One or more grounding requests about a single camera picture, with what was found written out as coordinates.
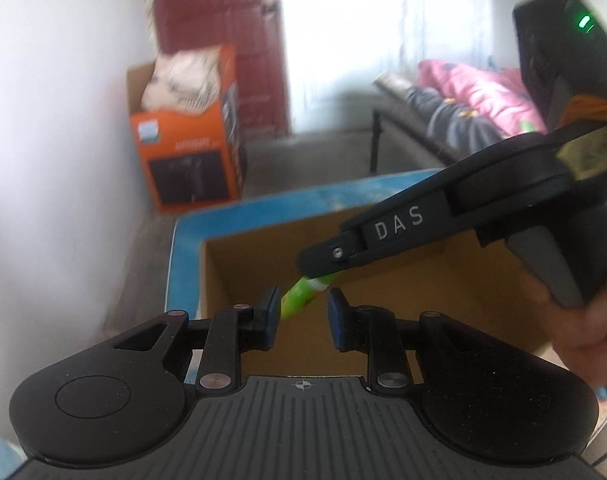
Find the person's right hand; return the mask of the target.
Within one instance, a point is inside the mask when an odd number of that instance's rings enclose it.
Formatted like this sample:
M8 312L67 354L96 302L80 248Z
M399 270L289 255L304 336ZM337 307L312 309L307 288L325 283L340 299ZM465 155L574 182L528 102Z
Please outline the person's right hand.
M521 274L544 333L569 370L592 388L607 388L607 283L584 308L565 310L532 274Z

